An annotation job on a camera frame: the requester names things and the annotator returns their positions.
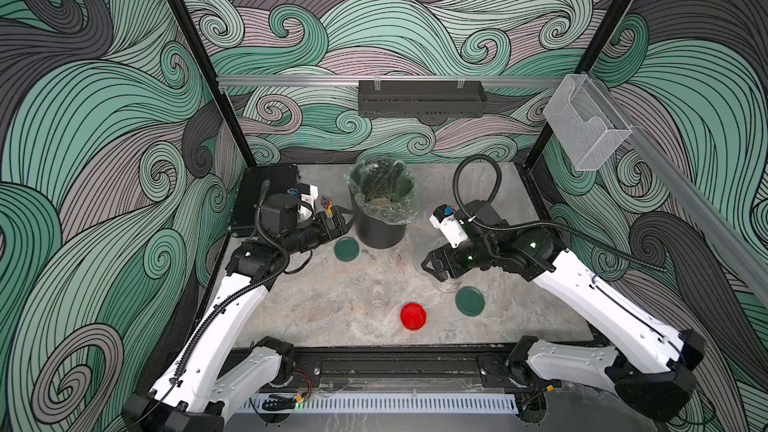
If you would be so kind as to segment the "red jar lid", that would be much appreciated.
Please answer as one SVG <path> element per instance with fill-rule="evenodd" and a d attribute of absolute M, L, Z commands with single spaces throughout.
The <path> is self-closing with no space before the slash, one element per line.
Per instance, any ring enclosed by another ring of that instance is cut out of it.
<path fill-rule="evenodd" d="M 416 331 L 426 324 L 427 313 L 420 304 L 409 302 L 401 308 L 400 320 L 407 330 Z"/>

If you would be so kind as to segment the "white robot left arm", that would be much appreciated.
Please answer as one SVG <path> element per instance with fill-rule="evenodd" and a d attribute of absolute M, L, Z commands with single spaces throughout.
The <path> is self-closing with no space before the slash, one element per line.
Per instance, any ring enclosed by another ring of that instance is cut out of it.
<path fill-rule="evenodd" d="M 292 255 L 346 235 L 351 210 L 333 207 L 284 235 L 264 229 L 245 239 L 231 254 L 205 317 L 172 365 L 149 392 L 131 396 L 121 416 L 127 431 L 221 431 L 236 410 L 263 386 L 293 376 L 294 347 L 273 337 L 228 372 L 222 370 L 246 322 L 275 281 L 291 274 Z"/>

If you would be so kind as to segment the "green-lidded oatmeal jar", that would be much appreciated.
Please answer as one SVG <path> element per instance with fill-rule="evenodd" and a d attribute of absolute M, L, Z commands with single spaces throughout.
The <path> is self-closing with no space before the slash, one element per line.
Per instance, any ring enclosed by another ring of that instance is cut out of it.
<path fill-rule="evenodd" d="M 456 293 L 462 287 L 462 279 L 448 278 L 445 281 L 438 281 L 435 287 L 438 291 L 442 293 L 446 293 L 446 294 Z"/>
<path fill-rule="evenodd" d="M 431 268 L 431 259 L 429 258 L 430 253 L 447 244 L 448 242 L 444 238 L 418 243 L 411 252 L 412 268 L 427 279 L 435 279 L 429 271 L 422 267 L 422 263 L 427 261 L 428 268 Z"/>

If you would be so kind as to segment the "green jar lid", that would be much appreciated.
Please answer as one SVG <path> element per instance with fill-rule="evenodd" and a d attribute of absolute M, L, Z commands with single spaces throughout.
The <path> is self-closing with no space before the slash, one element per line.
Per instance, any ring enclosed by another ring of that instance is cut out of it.
<path fill-rule="evenodd" d="M 485 309 L 486 301 L 483 294 L 475 287 L 461 287 L 455 294 L 457 309 L 468 317 L 477 317 Z"/>
<path fill-rule="evenodd" d="M 352 237 L 343 237 L 334 244 L 334 256 L 341 262 L 351 262 L 355 260 L 360 253 L 360 246 L 356 239 Z"/>

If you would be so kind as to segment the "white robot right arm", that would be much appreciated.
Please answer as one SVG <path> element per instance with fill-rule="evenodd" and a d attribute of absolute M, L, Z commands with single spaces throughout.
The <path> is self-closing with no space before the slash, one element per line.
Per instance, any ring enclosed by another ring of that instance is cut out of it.
<path fill-rule="evenodd" d="M 617 395 L 658 422 L 675 418 L 693 396 L 706 342 L 654 318 L 592 272 L 543 228 L 462 232 L 427 252 L 421 269 L 439 282 L 499 268 L 548 291 L 607 340 L 604 347 L 563 345 L 526 336 L 508 358 L 518 381 L 567 381 Z"/>

